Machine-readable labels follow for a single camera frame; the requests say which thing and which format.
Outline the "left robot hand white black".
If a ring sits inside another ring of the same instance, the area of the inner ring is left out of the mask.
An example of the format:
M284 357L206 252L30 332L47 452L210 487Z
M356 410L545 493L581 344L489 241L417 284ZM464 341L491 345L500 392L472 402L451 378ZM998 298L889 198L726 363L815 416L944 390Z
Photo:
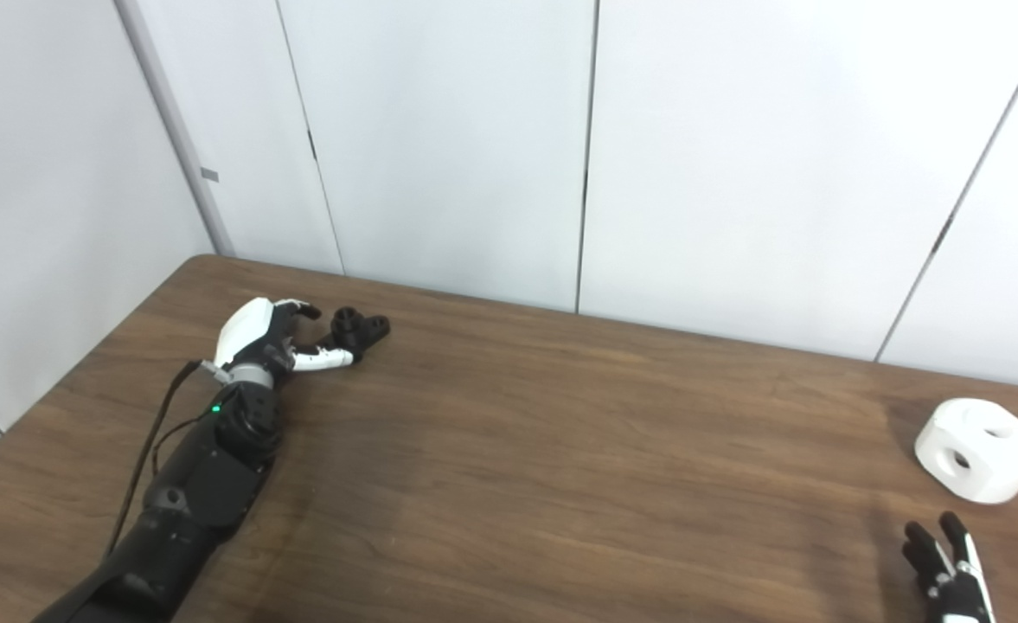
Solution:
M248 300L221 327L212 364L229 375L253 366L273 382L291 372L343 369L358 362L355 352L323 344L296 346L292 342L299 317L319 319L322 312L307 301L265 297Z

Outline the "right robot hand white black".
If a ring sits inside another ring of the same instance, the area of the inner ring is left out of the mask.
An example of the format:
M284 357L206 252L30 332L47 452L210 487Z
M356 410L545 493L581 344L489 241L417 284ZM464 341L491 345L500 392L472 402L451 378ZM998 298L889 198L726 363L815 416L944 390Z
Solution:
M904 525L901 544L901 555L915 572L924 599L926 622L995 622L974 537L955 512L941 513L938 524L949 548L916 521Z

